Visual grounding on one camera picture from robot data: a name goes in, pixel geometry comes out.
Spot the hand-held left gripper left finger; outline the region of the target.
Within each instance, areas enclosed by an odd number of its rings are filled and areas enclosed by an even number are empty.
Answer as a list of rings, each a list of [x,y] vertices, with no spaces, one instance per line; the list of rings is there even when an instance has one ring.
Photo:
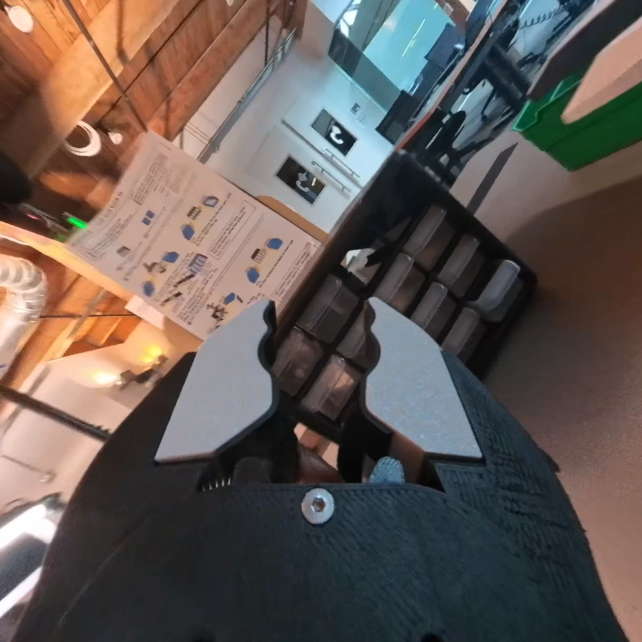
[[[276,305],[259,299],[195,353],[155,463],[295,463],[293,422],[272,372]]]

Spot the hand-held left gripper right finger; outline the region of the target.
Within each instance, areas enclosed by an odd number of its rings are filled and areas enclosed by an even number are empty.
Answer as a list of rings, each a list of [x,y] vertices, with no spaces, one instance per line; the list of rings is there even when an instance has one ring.
[[[405,477],[436,477],[434,464],[484,460],[444,352],[378,298],[365,305],[371,363],[340,443],[341,477],[365,477],[366,460],[389,457]]]

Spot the set of cabinet drawers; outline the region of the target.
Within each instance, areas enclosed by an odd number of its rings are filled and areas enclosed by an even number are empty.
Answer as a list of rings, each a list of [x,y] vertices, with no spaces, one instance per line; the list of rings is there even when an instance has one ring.
[[[468,212],[430,205],[306,284],[277,352],[281,393],[303,413],[339,423],[374,362],[366,304],[376,297],[483,378],[536,279]]]

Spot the black drawer cabinet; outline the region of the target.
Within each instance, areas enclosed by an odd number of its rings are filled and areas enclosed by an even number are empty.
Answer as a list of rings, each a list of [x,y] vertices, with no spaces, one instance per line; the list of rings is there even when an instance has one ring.
[[[340,260],[342,266],[347,266],[347,262],[356,254],[355,251],[365,248],[365,245],[373,240],[376,232],[390,230],[405,217],[415,218],[430,205],[443,205],[449,210],[462,210],[470,213],[512,255],[518,258],[515,252],[493,234],[473,214],[469,207],[462,205],[437,179],[433,178],[428,170],[421,167],[411,155],[405,152],[395,152],[385,161],[384,165],[356,197],[355,201],[349,205],[348,210],[335,225],[329,240],[313,258],[311,267],[307,269],[306,275],[299,279],[284,308],[278,312],[278,347],[281,346],[284,337],[292,328],[292,318],[298,314],[304,304],[302,295],[306,284],[312,283],[317,277],[320,277],[320,272],[334,260]],[[533,270],[522,259],[518,258],[518,260],[523,262],[526,268],[534,274],[536,283],[532,294],[525,302],[523,312],[512,327],[511,332],[506,336],[502,347],[523,316],[525,309],[532,300],[537,285],[537,277]],[[359,381],[356,388],[356,398],[353,404],[348,407],[348,414],[356,406]],[[286,410],[291,413],[297,423],[302,424],[305,428],[312,430],[330,442],[341,443],[348,414],[339,423],[325,422],[324,418],[319,415],[303,413],[302,408],[293,405],[289,398],[282,395],[282,393],[281,396]]]

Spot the green plastic bin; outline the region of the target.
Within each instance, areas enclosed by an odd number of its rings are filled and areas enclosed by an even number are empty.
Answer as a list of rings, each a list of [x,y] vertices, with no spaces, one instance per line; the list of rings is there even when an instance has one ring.
[[[576,171],[641,140],[641,85],[573,123],[562,113],[585,69],[566,77],[538,101],[529,100],[512,130],[568,171]]]

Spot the white instruction poster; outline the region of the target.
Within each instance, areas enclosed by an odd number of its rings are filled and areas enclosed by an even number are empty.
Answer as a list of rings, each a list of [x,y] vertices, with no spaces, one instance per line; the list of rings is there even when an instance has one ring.
[[[261,297],[285,303],[321,243],[147,132],[107,205],[68,247],[204,341]]]

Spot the plywood poster board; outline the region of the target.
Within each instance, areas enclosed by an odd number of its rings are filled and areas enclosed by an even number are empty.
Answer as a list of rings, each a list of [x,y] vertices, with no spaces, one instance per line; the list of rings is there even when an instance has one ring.
[[[277,200],[226,185],[187,197],[110,194],[67,242],[1,223],[3,241],[33,248],[205,340],[261,297],[287,301],[327,235]]]

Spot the silver ventilation duct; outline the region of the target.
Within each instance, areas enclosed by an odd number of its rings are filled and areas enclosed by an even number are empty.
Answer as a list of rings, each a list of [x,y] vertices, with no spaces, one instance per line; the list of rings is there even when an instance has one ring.
[[[40,321],[47,300],[44,272],[23,258],[1,256],[1,377],[9,371],[28,333]]]

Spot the black framed wall sign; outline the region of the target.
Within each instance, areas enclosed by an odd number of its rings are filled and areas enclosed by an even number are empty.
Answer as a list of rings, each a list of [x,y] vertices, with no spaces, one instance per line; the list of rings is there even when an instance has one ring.
[[[320,178],[291,155],[285,157],[276,178],[309,205],[314,205],[326,188]]]
[[[311,128],[342,156],[348,156],[357,143],[357,138],[325,108],[319,111]]]

